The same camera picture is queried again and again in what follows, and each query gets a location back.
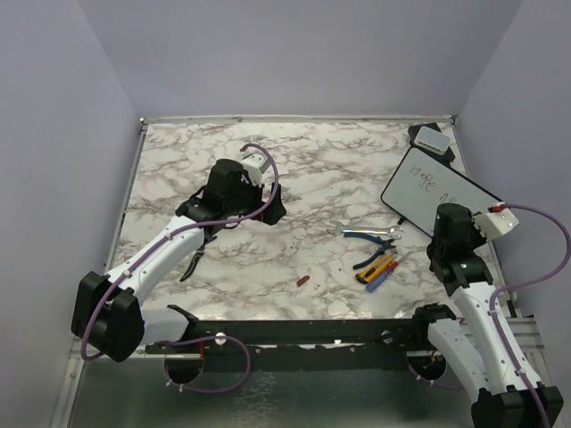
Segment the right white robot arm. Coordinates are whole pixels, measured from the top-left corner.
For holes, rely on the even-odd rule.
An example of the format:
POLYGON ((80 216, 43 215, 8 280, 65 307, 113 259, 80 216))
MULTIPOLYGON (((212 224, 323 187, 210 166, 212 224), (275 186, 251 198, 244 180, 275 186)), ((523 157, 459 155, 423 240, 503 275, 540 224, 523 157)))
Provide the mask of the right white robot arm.
POLYGON ((415 311, 411 341, 439 351, 470 398, 476 427, 552 427, 563 408, 559 389, 548 386, 522 351, 505 317, 480 246, 511 232, 517 206, 498 202, 483 212, 457 203, 436 210, 429 269, 461 315, 445 305, 415 311))

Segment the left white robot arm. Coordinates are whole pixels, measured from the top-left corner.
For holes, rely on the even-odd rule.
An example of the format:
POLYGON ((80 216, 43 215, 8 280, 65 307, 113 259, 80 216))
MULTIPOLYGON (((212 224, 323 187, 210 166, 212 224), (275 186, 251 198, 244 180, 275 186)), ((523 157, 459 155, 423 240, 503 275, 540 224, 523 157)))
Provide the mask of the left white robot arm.
POLYGON ((197 339, 192 314, 174 304, 163 309, 144 309, 143 304, 176 265, 226 225, 252 219, 273 226, 286 214, 278 182, 269 198, 262 198, 263 175, 276 167, 260 151, 241 160, 217 160, 207 184, 147 245, 105 274, 87 273, 79 282, 70 327, 81 340, 82 358, 121 362, 138 346, 161 342, 180 352, 192 349, 197 339))

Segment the red marker cap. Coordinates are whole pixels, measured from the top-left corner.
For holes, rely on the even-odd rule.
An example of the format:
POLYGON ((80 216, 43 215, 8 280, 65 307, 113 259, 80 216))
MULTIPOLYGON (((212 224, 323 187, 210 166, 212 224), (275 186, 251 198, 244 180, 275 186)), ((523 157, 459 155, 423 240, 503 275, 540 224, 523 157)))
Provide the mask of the red marker cap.
POLYGON ((310 279, 309 276, 303 276, 302 278, 300 278, 300 279, 297 281, 296 285, 297 285, 298 287, 300 287, 300 286, 302 286, 303 284, 305 284, 309 279, 310 279))

